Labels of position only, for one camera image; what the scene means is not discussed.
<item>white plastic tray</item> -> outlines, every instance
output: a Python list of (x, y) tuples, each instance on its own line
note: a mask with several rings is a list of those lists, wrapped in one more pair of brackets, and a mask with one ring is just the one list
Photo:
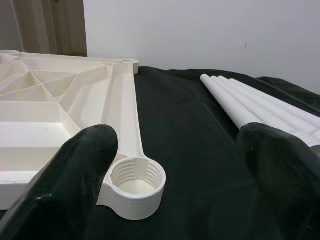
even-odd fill
[(129, 220), (159, 207), (166, 174), (144, 155), (132, 59), (0, 52), (0, 210), (68, 139), (97, 124), (113, 127), (118, 154), (98, 203)]

